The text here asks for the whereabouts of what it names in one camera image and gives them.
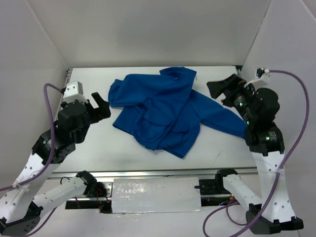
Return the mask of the blue zip-up fleece jacket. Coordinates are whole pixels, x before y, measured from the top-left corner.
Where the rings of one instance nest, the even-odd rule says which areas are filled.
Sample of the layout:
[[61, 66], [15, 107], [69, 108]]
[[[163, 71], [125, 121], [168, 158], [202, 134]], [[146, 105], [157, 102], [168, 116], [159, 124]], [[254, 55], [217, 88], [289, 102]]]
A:
[[164, 150], [184, 158], [203, 124], [245, 138], [246, 123], [234, 112], [193, 89], [197, 72], [169, 67], [158, 75], [129, 74], [116, 79], [108, 100], [122, 108], [113, 127], [132, 135], [152, 151]]

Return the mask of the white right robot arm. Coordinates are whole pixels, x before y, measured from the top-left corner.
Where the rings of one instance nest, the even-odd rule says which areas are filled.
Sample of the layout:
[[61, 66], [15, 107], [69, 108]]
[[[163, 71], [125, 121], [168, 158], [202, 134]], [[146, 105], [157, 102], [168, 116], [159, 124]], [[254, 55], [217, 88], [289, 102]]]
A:
[[303, 229], [303, 220], [296, 216], [289, 199], [284, 164], [288, 157], [281, 130], [274, 122], [280, 109], [278, 95], [269, 88], [255, 89], [233, 74], [223, 81], [207, 83], [213, 99], [224, 95], [223, 105], [234, 107], [246, 122], [245, 141], [255, 160], [260, 180], [261, 197], [257, 197], [233, 169], [216, 174], [215, 189], [230, 192], [235, 203], [246, 211], [246, 230], [255, 235], [271, 235]]

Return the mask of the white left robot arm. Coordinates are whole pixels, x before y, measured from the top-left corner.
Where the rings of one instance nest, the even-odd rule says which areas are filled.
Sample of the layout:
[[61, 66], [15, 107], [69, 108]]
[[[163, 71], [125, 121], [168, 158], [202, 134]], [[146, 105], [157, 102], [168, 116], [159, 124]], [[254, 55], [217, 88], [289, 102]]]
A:
[[27, 164], [0, 200], [1, 235], [30, 236], [44, 215], [70, 198], [106, 197], [105, 186], [86, 170], [50, 191], [38, 193], [47, 178], [76, 149], [76, 144], [84, 141], [89, 127], [111, 116], [109, 103], [97, 92], [91, 96], [97, 108], [78, 99], [63, 102], [57, 120], [32, 147]]

